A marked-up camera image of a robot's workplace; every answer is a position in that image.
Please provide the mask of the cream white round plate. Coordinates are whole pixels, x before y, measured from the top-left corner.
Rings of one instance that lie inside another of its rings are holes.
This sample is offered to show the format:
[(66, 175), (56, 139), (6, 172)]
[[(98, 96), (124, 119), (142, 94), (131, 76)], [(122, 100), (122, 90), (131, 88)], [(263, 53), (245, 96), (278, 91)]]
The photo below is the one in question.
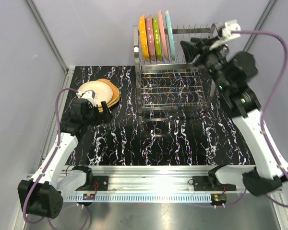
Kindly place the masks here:
[(90, 81), (80, 86), (78, 91), (85, 92), (93, 90), (95, 92), (95, 102), (97, 106), (101, 106), (101, 102), (109, 102), (112, 98), (112, 89), (105, 83), (100, 81)]

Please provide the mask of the beige blue leaf plate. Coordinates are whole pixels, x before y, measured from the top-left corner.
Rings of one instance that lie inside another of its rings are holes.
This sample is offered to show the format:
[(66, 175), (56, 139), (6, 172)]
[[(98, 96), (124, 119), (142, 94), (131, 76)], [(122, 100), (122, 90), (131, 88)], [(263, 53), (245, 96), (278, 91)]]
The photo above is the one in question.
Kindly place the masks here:
[(170, 47), (170, 56), (171, 56), (171, 60), (175, 61), (176, 60), (176, 50), (175, 50), (175, 43), (174, 43), (172, 24), (171, 24), (169, 11), (165, 12), (165, 18), (166, 18), (166, 25), (167, 25), (167, 31), (168, 31), (168, 41), (169, 41), (169, 47)]

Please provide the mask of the beige pink leaf plate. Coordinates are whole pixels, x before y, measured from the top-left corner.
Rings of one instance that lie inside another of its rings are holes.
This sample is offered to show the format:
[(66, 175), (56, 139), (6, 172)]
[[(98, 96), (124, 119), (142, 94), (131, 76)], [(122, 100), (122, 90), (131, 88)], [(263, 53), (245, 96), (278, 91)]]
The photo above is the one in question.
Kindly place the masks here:
[(158, 16), (158, 23), (159, 23), (159, 30), (160, 30), (160, 35), (161, 35), (164, 59), (166, 61), (169, 61), (168, 46), (167, 46), (167, 41), (166, 41), (166, 36), (165, 36), (163, 16), (162, 16), (161, 10), (158, 11), (157, 16)]

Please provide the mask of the yellow-green dotted scalloped plate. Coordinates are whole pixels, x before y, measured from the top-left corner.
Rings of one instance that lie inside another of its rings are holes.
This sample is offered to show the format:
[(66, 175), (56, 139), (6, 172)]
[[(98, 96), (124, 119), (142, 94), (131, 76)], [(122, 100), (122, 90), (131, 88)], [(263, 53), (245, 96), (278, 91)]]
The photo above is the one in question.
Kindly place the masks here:
[(159, 32), (159, 24), (158, 24), (157, 15), (155, 15), (152, 18), (152, 25), (153, 25), (156, 58), (158, 61), (162, 61), (163, 60), (163, 54), (162, 54), (162, 47), (161, 47), (161, 43), (160, 43), (160, 32)]

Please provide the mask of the pink dotted scalloped plate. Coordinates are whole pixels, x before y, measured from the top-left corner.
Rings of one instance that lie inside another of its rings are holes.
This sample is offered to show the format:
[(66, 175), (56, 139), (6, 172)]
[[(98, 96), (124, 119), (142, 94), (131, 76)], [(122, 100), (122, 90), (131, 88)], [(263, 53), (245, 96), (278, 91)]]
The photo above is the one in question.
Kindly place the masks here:
[(154, 34), (153, 34), (153, 25), (152, 25), (152, 15), (146, 17), (146, 35), (147, 35), (147, 44), (151, 61), (156, 61), (156, 50), (154, 43)]

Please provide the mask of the orange dotted scalloped plate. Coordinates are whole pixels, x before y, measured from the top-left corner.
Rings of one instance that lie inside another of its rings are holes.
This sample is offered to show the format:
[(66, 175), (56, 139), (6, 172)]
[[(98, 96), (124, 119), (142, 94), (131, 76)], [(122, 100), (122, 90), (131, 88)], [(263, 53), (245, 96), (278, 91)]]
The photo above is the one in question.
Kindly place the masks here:
[(142, 45), (142, 54), (145, 61), (150, 61), (149, 50), (147, 45), (147, 35), (146, 35), (146, 25), (145, 25), (145, 16), (142, 15), (139, 19), (139, 33), (140, 40)]

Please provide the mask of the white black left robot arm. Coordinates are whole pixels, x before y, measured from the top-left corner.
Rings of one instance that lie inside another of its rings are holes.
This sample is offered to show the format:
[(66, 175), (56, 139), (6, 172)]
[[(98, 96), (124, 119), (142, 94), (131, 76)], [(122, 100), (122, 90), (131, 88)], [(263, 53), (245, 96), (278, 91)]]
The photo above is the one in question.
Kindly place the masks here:
[(91, 105), (88, 99), (75, 99), (70, 114), (60, 121), (58, 134), (50, 153), (29, 180), (21, 180), (17, 190), (23, 215), (56, 218), (63, 201), (75, 190), (89, 190), (95, 184), (88, 166), (76, 165), (60, 179), (60, 173), (72, 151), (86, 134), (89, 127), (109, 123), (113, 116), (106, 104), (102, 111)]

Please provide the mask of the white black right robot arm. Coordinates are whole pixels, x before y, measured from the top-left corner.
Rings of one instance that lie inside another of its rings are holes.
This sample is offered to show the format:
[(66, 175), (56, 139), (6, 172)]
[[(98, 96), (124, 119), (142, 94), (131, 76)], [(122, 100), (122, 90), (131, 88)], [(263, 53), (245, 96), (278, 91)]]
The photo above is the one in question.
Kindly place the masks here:
[(245, 187), (252, 195), (266, 195), (279, 189), (288, 179), (288, 163), (272, 151), (267, 130), (261, 128), (261, 105), (248, 82), (258, 73), (254, 56), (240, 51), (227, 61), (223, 45), (210, 49), (217, 38), (191, 38), (181, 41), (186, 63), (203, 66), (219, 91), (222, 109), (241, 132), (255, 161), (248, 169), (217, 166), (208, 172), (208, 186), (219, 190), (224, 185)]

